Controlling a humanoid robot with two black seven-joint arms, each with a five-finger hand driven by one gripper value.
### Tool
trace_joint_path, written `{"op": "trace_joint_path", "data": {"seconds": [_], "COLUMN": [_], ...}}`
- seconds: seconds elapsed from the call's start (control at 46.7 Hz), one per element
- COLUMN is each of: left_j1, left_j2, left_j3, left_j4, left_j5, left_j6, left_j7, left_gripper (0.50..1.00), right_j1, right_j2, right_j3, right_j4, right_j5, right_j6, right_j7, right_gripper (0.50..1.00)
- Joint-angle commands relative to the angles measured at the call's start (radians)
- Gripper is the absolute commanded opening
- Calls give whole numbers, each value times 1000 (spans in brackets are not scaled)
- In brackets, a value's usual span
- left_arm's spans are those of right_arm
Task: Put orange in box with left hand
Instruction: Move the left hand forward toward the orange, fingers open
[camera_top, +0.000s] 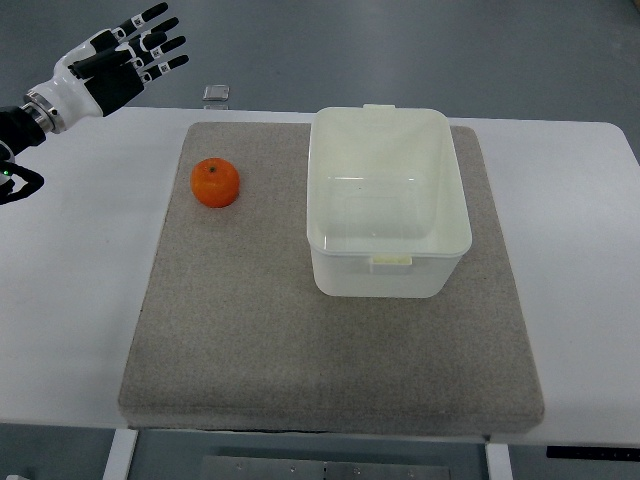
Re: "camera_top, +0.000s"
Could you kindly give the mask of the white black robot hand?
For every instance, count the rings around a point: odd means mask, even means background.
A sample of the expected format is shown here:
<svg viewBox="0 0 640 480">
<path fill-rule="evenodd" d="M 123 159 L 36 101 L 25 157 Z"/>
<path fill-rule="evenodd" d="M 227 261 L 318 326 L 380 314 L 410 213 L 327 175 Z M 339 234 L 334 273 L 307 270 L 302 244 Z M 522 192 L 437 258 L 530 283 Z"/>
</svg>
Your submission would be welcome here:
<svg viewBox="0 0 640 480">
<path fill-rule="evenodd" d="M 158 3 L 67 52 L 52 78 L 27 92 L 22 110 L 44 133 L 62 133 L 86 117 L 111 115 L 186 64 L 187 55 L 170 56 L 186 38 L 168 37 L 179 20 L 160 22 L 167 10 L 167 3 Z"/>
</svg>

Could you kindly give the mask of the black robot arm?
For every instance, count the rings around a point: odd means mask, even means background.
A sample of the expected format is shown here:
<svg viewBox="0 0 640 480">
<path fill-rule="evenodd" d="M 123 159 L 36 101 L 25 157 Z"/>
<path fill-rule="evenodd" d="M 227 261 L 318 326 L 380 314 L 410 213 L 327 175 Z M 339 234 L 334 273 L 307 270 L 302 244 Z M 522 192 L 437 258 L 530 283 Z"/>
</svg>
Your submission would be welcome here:
<svg viewBox="0 0 640 480">
<path fill-rule="evenodd" d="M 20 107 L 2 107 L 0 121 L 1 141 L 14 155 L 39 146 L 46 139 L 46 134 L 37 121 Z"/>
</svg>

